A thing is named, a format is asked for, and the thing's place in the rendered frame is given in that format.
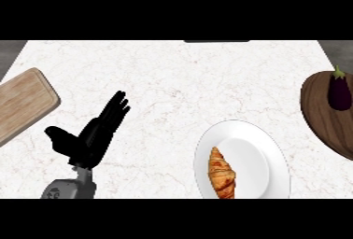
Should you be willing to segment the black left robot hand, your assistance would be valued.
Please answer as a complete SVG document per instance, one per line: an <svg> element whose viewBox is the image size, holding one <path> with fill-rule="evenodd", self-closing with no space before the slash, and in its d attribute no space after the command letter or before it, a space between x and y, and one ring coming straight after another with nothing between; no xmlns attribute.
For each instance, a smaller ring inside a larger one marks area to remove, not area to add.
<svg viewBox="0 0 353 239"><path fill-rule="evenodd" d="M51 140L51 149L69 158L67 164L92 169L104 156L113 133L129 111L125 92L113 94L98 116L89 120L79 135L50 126L44 133Z"/></svg>

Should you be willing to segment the white plate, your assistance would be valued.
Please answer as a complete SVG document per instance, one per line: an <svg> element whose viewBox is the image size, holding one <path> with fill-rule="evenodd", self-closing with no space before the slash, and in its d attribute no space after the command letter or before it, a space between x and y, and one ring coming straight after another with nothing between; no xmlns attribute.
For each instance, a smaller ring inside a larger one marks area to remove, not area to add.
<svg viewBox="0 0 353 239"><path fill-rule="evenodd" d="M237 199L289 198L290 182L280 148L253 124L242 120L216 123L203 133L194 153L194 177L205 199L216 193L208 177L208 161L212 147L236 172L234 197Z"/></svg>

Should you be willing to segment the purple eggplant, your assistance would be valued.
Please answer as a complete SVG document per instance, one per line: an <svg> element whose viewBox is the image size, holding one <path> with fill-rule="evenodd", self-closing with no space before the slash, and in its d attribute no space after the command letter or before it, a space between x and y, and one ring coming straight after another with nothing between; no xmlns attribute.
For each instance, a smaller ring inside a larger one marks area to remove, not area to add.
<svg viewBox="0 0 353 239"><path fill-rule="evenodd" d="M345 73L338 66L335 66L335 70L329 77L327 104L339 111L348 110L351 107L351 93L346 85Z"/></svg>

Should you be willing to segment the pale wooden cutting board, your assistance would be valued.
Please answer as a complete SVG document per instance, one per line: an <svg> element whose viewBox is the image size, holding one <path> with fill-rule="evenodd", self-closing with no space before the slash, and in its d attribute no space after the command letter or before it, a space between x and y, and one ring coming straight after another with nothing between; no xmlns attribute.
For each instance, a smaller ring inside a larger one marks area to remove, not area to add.
<svg viewBox="0 0 353 239"><path fill-rule="evenodd" d="M58 95L35 67L0 85L0 147L58 105Z"/></svg>

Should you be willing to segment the golden brown croissant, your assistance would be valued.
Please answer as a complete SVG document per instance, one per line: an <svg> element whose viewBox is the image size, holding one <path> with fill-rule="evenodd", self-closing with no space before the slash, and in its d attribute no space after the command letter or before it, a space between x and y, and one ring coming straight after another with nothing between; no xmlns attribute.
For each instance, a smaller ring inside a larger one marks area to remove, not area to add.
<svg viewBox="0 0 353 239"><path fill-rule="evenodd" d="M236 172L222 158L216 147L212 147L208 160L208 178L219 199L234 198Z"/></svg>

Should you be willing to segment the dark grey flat object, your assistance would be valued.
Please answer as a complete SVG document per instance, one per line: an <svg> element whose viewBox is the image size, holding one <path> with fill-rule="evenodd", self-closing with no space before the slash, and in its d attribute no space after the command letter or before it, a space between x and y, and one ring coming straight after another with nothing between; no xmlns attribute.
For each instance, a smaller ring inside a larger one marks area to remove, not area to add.
<svg viewBox="0 0 353 239"><path fill-rule="evenodd" d="M182 40L185 43L237 43L237 42L249 42L249 40Z"/></svg>

